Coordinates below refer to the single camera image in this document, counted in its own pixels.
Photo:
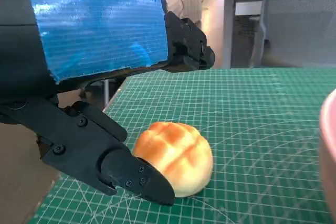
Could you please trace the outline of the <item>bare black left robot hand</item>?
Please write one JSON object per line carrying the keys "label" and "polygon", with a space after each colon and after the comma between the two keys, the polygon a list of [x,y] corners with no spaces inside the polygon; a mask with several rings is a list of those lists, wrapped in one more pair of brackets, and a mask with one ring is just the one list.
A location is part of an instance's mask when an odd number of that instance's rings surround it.
{"label": "bare black left robot hand", "polygon": [[172,206],[168,180],[125,146],[126,130],[57,95],[155,70],[207,70],[205,34],[166,0],[1,0],[1,122],[37,134],[41,160],[112,196],[121,187]]}

